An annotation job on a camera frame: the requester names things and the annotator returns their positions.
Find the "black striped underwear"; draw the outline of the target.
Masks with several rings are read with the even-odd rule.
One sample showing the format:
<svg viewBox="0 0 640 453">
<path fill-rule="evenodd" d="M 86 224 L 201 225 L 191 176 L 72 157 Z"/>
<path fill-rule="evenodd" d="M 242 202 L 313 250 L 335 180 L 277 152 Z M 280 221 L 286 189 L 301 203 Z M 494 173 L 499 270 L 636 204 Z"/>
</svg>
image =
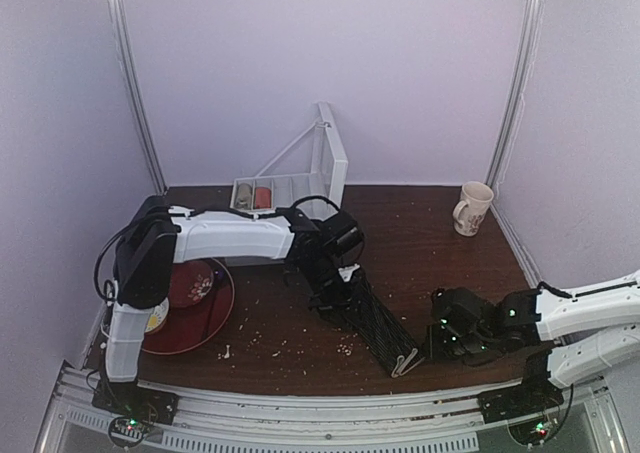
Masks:
<svg viewBox="0 0 640 453">
<path fill-rule="evenodd" d="M 341 319 L 357 333 L 391 378 L 406 375 L 426 361 L 416 340 L 373 293 L 359 264 L 338 269 L 349 294 Z"/>
</svg>

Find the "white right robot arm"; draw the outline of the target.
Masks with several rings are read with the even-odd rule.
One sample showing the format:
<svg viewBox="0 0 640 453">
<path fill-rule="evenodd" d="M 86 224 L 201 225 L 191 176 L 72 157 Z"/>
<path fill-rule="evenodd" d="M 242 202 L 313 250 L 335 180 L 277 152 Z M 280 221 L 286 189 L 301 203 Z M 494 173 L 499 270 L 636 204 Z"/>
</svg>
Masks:
<svg viewBox="0 0 640 453">
<path fill-rule="evenodd" d="M 639 353 L 639 275 L 559 289 L 540 282 L 492 303 L 466 288 L 438 289 L 423 350 L 431 360 L 477 360 L 548 344 L 522 382 L 567 388 Z"/>
</svg>

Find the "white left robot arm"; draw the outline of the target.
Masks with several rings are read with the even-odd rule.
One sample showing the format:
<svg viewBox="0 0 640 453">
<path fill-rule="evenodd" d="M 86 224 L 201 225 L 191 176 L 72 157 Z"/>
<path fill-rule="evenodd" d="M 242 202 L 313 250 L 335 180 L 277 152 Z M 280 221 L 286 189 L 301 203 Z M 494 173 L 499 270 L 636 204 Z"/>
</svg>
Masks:
<svg viewBox="0 0 640 453">
<path fill-rule="evenodd" d="M 324 218 L 303 210 L 306 198 L 266 210 L 190 209 L 148 197 L 133 219 L 104 245 L 93 269 L 97 295 L 108 305 L 103 371 L 115 384 L 138 377 L 139 356 L 161 305 L 188 310 L 212 296 L 229 274 L 212 266 L 214 259 L 255 258 L 282 262 L 300 272 L 312 291 L 312 306 L 344 310 L 352 294 L 350 270 L 339 259 L 360 246 L 356 220 L 333 201 Z M 106 252 L 115 252 L 111 275 L 102 279 Z"/>
</svg>

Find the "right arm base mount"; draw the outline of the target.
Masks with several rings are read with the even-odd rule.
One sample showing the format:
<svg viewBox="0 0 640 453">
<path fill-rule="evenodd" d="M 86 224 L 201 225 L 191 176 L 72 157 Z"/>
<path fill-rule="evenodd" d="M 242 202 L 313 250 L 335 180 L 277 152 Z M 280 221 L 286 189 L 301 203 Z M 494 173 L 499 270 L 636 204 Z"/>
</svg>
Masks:
<svg viewBox="0 0 640 453">
<path fill-rule="evenodd" d="M 532 450 L 554 439 L 568 420 L 575 385 L 558 387 L 549 380 L 527 379 L 477 397 L 485 424 L 505 421 L 511 439 Z"/>
</svg>

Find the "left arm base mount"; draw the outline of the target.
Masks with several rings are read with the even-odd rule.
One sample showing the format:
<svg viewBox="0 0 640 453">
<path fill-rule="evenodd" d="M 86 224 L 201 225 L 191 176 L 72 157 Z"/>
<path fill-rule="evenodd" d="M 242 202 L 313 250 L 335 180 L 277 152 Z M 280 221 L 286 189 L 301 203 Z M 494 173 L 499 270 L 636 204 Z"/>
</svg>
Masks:
<svg viewBox="0 0 640 453">
<path fill-rule="evenodd" d="M 106 427 L 108 439 L 125 451 L 141 445 L 163 426 L 171 426 L 178 410 L 175 393 L 136 382 L 113 383 L 105 374 L 100 374 L 92 390 L 92 406 L 112 415 Z"/>
</svg>

